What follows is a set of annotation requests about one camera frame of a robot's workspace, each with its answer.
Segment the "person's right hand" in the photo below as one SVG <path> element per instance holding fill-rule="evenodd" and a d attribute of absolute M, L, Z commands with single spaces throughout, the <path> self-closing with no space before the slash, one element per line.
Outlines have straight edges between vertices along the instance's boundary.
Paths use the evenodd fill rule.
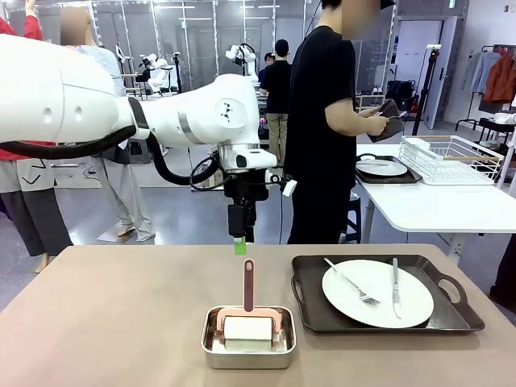
<path fill-rule="evenodd" d="M 389 123 L 389 118 L 374 115 L 367 117 L 364 121 L 366 124 L 365 132 L 370 136 L 379 136 L 383 133 L 384 129 Z"/>

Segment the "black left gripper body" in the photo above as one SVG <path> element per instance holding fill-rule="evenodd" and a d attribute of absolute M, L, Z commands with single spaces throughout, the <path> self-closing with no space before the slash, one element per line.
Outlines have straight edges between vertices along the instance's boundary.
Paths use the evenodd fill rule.
<path fill-rule="evenodd" d="M 268 199 L 265 173 L 224 173 L 223 190 L 228 205 L 228 232 L 236 239 L 254 243 L 256 203 Z"/>

